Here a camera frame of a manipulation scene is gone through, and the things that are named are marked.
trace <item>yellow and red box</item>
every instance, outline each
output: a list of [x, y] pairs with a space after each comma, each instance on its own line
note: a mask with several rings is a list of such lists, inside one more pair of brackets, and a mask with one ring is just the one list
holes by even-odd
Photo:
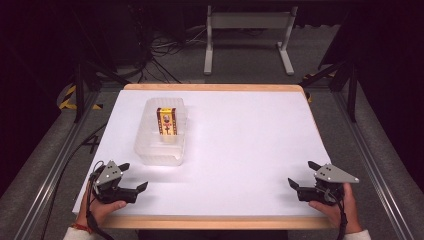
[[158, 108], [158, 126], [160, 135], [177, 135], [177, 118], [175, 108]]

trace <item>sleeve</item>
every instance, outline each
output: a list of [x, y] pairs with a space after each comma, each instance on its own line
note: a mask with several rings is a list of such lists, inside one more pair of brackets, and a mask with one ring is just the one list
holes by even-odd
[[75, 228], [68, 228], [66, 235], [63, 240], [94, 240], [96, 239], [95, 234], [89, 234], [84, 230], [78, 230]]
[[371, 240], [371, 236], [368, 230], [365, 229], [362, 232], [346, 234], [344, 240]]

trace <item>person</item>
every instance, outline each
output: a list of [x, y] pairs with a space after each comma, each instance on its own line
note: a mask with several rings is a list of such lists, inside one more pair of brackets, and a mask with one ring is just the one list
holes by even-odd
[[[346, 234], [344, 240], [370, 240], [368, 230], [364, 230], [359, 223], [358, 212], [356, 207], [356, 200], [353, 196], [353, 191], [349, 183], [344, 183], [343, 188], [345, 191], [344, 196], [344, 210], [346, 213], [348, 224], [346, 226]], [[74, 224], [68, 228], [64, 240], [93, 240], [95, 234], [88, 228], [86, 218], [86, 202], [87, 191], [84, 193], [80, 211]], [[106, 219], [107, 215], [117, 211], [126, 206], [124, 201], [116, 201], [110, 204], [103, 204], [97, 200], [93, 200], [91, 204], [91, 212], [96, 219], [97, 223], [101, 225]], [[328, 206], [320, 202], [311, 201], [309, 206], [325, 214], [330, 223], [334, 227], [340, 225], [340, 209], [337, 205]]]

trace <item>clear plastic bin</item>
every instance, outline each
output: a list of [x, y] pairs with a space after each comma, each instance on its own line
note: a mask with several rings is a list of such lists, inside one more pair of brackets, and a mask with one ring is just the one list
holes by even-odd
[[[156, 111], [175, 108], [177, 135], [160, 135]], [[146, 102], [134, 149], [145, 165], [179, 166], [183, 161], [187, 111], [181, 98], [152, 98]]]

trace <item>human hand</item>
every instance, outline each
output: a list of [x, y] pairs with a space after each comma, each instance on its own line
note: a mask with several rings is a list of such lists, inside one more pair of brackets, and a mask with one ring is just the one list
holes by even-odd
[[[81, 201], [81, 206], [80, 206], [80, 211], [78, 213], [77, 219], [75, 221], [75, 223], [88, 227], [88, 223], [87, 223], [87, 217], [86, 217], [86, 213], [87, 213], [87, 189], [84, 193], [84, 196], [82, 198]], [[94, 199], [93, 202], [90, 204], [90, 211], [91, 214], [93, 215], [93, 217], [96, 219], [97, 224], [100, 226], [104, 220], [106, 219], [107, 215], [109, 215], [110, 213], [124, 208], [127, 203], [125, 201], [116, 201], [113, 203], [109, 203], [109, 204], [104, 204], [99, 202], [93, 194], [91, 194], [91, 198], [90, 199]]]
[[[345, 192], [345, 196], [343, 198], [344, 211], [348, 221], [346, 225], [346, 234], [361, 232], [362, 227], [359, 224], [356, 201], [355, 197], [353, 196], [352, 187], [349, 183], [344, 183], [343, 188]], [[340, 226], [340, 209], [337, 204], [334, 206], [328, 206], [317, 201], [310, 201], [309, 206], [324, 213], [333, 226]]]

